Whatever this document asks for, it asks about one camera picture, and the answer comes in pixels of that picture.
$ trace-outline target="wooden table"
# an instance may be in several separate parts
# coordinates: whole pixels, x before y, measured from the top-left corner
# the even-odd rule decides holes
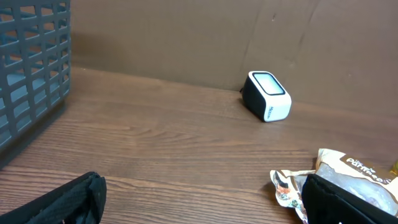
[[[66,112],[0,171],[0,213],[93,170],[108,183],[102,223],[300,223],[271,169],[311,169],[320,147],[396,159],[397,118],[294,102],[262,123],[235,91],[76,67],[72,79]]]

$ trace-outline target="brown backdrop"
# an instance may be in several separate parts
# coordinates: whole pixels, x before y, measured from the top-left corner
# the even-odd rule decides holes
[[[396,0],[72,1],[73,64],[398,116]]]

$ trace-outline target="food package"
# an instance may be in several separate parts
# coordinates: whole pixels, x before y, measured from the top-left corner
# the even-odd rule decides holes
[[[307,224],[301,191],[308,174],[317,174],[364,201],[398,217],[398,178],[366,161],[331,149],[319,149],[316,170],[292,172],[272,170],[276,199],[283,207],[294,208]]]

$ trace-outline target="black and white device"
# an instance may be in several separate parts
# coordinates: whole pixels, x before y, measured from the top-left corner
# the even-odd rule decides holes
[[[275,76],[265,71],[252,71],[244,83],[242,98],[245,105],[262,121],[285,119],[292,99]]]

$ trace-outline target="crumpled wrapper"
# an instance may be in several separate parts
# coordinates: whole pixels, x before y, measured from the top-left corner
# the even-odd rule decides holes
[[[271,181],[276,188],[276,199],[283,207],[294,208],[304,224],[308,224],[301,192],[308,174],[317,174],[347,190],[364,201],[398,217],[398,178],[356,159],[331,149],[319,149],[315,170],[292,172],[272,170]]]

